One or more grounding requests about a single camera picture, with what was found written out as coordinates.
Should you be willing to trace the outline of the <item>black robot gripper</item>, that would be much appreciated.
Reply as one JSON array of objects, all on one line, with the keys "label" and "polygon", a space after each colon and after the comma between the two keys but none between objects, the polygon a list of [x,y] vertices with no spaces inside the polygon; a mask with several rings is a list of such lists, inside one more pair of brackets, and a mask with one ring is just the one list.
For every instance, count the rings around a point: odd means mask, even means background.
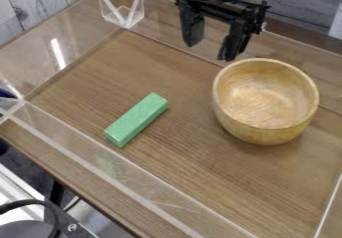
[{"label": "black robot gripper", "polygon": [[232,61],[244,52],[251,32],[259,34],[269,4],[265,0],[176,0],[180,13],[181,36],[188,47],[194,46],[204,35],[204,17],[229,24],[217,59]]}]

